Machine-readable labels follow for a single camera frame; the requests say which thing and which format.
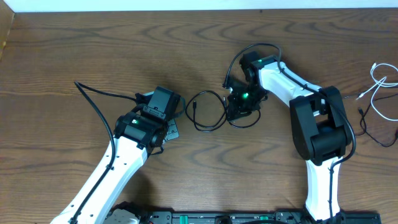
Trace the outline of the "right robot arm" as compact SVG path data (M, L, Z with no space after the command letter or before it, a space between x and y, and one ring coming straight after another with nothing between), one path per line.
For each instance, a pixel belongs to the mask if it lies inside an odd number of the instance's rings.
M294 146L307 166L305 210L315 223L338 223L338 174L343 162L352 156L348 145L356 139L339 90L322 88L291 71L280 55L261 58L257 52L239 53L236 58L245 83L226 74L223 88L230 91L228 121L259 109L272 93L288 106Z

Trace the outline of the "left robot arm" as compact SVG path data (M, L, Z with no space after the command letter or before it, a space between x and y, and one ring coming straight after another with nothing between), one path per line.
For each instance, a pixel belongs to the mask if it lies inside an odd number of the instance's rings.
M131 177L144 165L155 148L162 148L178 132L170 130L182 112L185 100L158 86L136 95L136 106L118 118L109 131L108 148L99 164L70 204L53 223L103 223Z

